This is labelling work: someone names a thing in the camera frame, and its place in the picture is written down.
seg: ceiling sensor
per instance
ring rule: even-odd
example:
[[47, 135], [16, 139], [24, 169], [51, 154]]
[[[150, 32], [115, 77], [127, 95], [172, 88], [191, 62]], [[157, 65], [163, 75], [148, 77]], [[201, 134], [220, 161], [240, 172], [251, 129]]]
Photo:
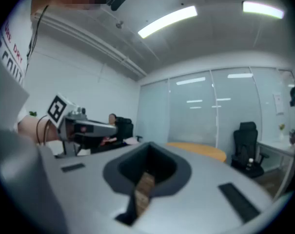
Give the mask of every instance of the ceiling sensor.
[[119, 22], [116, 23], [116, 27], [118, 29], [122, 29], [122, 25], [123, 25], [123, 21], [119, 21]]

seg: ceiling light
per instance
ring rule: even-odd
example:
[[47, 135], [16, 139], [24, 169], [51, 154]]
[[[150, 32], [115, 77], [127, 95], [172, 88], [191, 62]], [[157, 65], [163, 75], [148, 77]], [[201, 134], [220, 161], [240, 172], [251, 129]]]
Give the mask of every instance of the ceiling light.
[[194, 103], [194, 102], [202, 102], [202, 100], [201, 99], [199, 99], [199, 100], [188, 100], [186, 103]]
[[248, 1], [243, 2], [243, 12], [260, 13], [279, 19], [282, 19], [284, 17], [284, 12], [282, 10], [276, 9], [265, 4]]
[[146, 38], [152, 33], [156, 32], [159, 29], [162, 29], [172, 23], [175, 23], [177, 21], [181, 21], [183, 19], [187, 19], [190, 17], [195, 17], [197, 16], [197, 11], [195, 6], [190, 6], [178, 11], [175, 11], [173, 13], [170, 13], [154, 22], [151, 24], [147, 25], [145, 28], [141, 29], [138, 34], [142, 38]]
[[253, 74], [231, 74], [228, 75], [227, 78], [251, 78]]
[[206, 77], [200, 77], [200, 78], [195, 78], [195, 79], [191, 79], [191, 80], [183, 80], [183, 81], [178, 81], [177, 85], [184, 85], [184, 84], [194, 83], [194, 82], [199, 82], [199, 81], [204, 81], [204, 80], [206, 80]]
[[231, 98], [216, 99], [217, 101], [231, 100]]

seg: white desk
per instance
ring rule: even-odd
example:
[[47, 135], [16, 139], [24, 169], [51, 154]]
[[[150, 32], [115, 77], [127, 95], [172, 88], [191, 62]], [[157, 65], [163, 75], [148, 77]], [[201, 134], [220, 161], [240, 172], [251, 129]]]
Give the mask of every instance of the white desk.
[[283, 178], [282, 184], [280, 185], [274, 200], [277, 199], [285, 190], [288, 182], [292, 179], [290, 177], [291, 171], [294, 169], [295, 164], [295, 145], [291, 145], [288, 139], [281, 140], [262, 140], [257, 142], [258, 149], [261, 147], [266, 148], [272, 152], [278, 153], [283, 156], [290, 158], [290, 162], [286, 171], [286, 174]]

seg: chair seat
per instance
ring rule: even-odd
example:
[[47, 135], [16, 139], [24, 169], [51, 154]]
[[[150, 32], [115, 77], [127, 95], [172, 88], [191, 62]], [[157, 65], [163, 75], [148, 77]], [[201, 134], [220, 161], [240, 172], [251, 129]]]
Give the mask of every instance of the chair seat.
[[264, 174], [264, 171], [262, 167], [259, 165], [259, 163], [254, 163], [252, 168], [250, 170], [247, 170], [246, 168], [242, 168], [239, 166], [235, 166], [235, 164], [232, 164], [232, 167], [234, 167], [236, 170], [240, 171], [241, 173], [245, 174], [249, 178], [255, 178], [259, 177]]

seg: white ceiling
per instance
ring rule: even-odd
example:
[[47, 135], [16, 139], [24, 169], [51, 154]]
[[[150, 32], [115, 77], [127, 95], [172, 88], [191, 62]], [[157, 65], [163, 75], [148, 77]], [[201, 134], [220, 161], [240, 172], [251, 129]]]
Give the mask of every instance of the white ceiling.
[[[150, 73], [173, 58], [213, 51], [263, 48], [284, 51], [291, 45], [287, 14], [282, 20], [242, 12], [244, 0], [127, 0], [116, 12], [106, 5], [92, 11], [49, 8], [48, 13], [87, 30]], [[279, 0], [256, 0], [286, 9]], [[142, 39], [138, 31], [183, 7], [198, 16], [170, 25]], [[116, 23], [124, 21], [122, 29]]]

